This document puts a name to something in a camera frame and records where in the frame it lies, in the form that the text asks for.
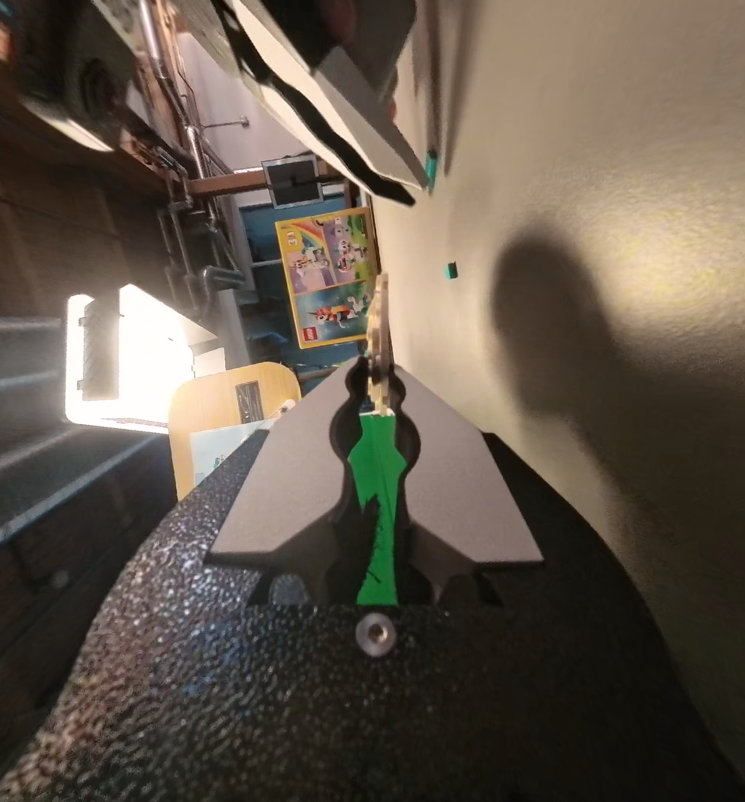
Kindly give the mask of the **computer monitor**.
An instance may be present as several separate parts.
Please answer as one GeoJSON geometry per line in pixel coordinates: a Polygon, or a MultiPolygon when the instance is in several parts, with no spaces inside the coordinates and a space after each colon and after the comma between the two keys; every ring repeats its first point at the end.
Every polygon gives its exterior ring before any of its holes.
{"type": "Polygon", "coordinates": [[[315,154],[308,152],[265,160],[261,167],[273,208],[310,206],[324,200],[315,154]]]}

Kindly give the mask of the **green plastic bin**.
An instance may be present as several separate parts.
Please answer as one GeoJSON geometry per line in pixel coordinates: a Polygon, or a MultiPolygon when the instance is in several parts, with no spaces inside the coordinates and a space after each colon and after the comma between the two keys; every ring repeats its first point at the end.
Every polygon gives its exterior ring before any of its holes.
{"type": "Polygon", "coordinates": [[[359,416],[361,436],[349,454],[355,488],[364,510],[373,512],[372,547],[357,595],[363,607],[397,607],[395,524],[400,477],[406,462],[396,446],[396,419],[359,416]]]}

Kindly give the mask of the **light blue instruction booklet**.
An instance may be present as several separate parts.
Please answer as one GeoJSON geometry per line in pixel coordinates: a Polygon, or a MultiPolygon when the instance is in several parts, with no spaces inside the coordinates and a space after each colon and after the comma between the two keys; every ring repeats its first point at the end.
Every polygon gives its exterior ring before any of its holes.
{"type": "Polygon", "coordinates": [[[193,432],[189,436],[195,486],[200,485],[256,431],[268,430],[277,419],[193,432]]]}

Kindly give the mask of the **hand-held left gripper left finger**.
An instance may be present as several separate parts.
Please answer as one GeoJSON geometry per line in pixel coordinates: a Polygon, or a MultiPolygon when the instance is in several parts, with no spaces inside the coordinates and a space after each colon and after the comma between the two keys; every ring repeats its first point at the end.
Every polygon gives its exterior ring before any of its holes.
{"type": "Polygon", "coordinates": [[[207,561],[297,576],[316,603],[356,603],[370,564],[370,502],[349,462],[363,434],[367,360],[341,365],[264,440],[207,561]]]}

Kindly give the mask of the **silver spiral duct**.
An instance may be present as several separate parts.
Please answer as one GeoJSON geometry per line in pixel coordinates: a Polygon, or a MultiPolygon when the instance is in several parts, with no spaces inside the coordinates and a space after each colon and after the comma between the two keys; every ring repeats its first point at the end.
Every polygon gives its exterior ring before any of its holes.
{"type": "Polygon", "coordinates": [[[57,317],[0,317],[0,394],[63,389],[65,329],[57,317]]]}
{"type": "Polygon", "coordinates": [[[161,435],[69,425],[0,453],[0,546],[161,435]]]}

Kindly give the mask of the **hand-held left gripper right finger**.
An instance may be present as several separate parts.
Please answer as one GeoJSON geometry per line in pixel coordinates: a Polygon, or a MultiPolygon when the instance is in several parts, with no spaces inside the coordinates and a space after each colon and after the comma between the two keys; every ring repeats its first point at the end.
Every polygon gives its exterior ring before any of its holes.
{"type": "Polygon", "coordinates": [[[481,431],[403,368],[400,410],[419,453],[405,477],[409,562],[439,601],[458,576],[540,566],[544,558],[481,431]]]}

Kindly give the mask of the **studio light panel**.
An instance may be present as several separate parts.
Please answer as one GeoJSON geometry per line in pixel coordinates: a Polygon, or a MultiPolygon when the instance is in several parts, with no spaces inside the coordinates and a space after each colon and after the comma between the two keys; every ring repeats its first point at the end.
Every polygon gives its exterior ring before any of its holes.
{"type": "Polygon", "coordinates": [[[217,335],[131,284],[70,296],[65,326],[73,424],[167,434],[178,387],[227,366],[217,335]]]}

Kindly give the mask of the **yellow lego box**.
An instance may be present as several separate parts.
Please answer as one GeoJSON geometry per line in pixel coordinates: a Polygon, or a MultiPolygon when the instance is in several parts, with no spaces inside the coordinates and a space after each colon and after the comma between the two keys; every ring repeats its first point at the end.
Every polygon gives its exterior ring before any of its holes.
{"type": "Polygon", "coordinates": [[[372,210],[277,221],[276,237],[299,348],[364,340],[380,272],[372,210]]]}

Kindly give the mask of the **round white lego plate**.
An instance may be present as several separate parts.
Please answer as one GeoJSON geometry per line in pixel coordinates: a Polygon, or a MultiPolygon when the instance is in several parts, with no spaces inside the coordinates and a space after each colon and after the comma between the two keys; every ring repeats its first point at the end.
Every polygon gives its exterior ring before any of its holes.
{"type": "Polygon", "coordinates": [[[388,275],[381,273],[367,313],[367,395],[378,416],[392,416],[389,379],[393,364],[388,321],[388,275]]]}

